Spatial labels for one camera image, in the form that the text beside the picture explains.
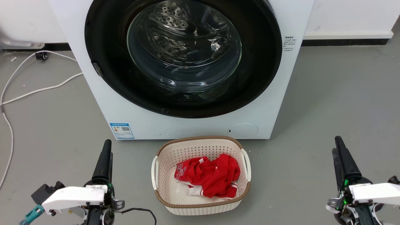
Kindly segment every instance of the laundry basket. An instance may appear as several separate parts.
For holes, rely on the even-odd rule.
[[[236,196],[231,200],[217,197],[187,196],[188,186],[176,182],[176,164],[207,156],[214,160],[222,153],[235,158],[240,167]],[[250,190],[250,160],[242,145],[224,136],[191,137],[167,142],[152,163],[152,182],[157,199],[175,215],[208,215],[236,208]]]

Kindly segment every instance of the floor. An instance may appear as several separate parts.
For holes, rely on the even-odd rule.
[[[337,224],[325,209],[336,196],[331,149],[341,135],[363,175],[375,183],[400,176],[400,26],[386,46],[302,48],[270,140],[242,140],[252,164],[248,196],[233,211],[175,216],[152,190],[150,165],[165,141],[113,141],[116,197],[126,207],[151,209],[159,225]],[[0,56],[0,88],[30,53]],[[72,56],[71,52],[63,54]],[[53,86],[79,73],[55,55],[29,60],[5,100]],[[42,184],[60,180],[82,186],[91,178],[104,140],[113,135],[83,76],[4,106],[14,129],[15,151],[3,188],[3,224],[24,219]],[[0,174],[10,132],[0,119]],[[395,223],[399,209],[386,206],[381,220]],[[74,215],[41,216],[33,224],[73,225]],[[117,225],[153,224],[147,212],[117,215]]]

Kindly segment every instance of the white basket handle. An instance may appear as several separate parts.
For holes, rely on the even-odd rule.
[[[158,156],[154,157],[153,163],[151,165],[151,180],[153,183],[154,190],[158,188]]]
[[[249,159],[249,155],[247,154],[247,152],[244,149],[242,149],[242,160],[243,160],[243,162],[245,162],[245,165],[246,165],[246,170],[244,170],[244,173],[246,174],[247,181],[250,182],[251,181],[250,159]]]

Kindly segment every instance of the white washing machine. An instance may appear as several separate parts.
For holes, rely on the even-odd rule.
[[[116,139],[268,139],[314,0],[50,3]]]

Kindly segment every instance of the wall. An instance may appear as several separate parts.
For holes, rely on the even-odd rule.
[[[390,38],[400,0],[316,0],[304,39]],[[67,42],[47,0],[0,0],[0,29],[15,40]]]

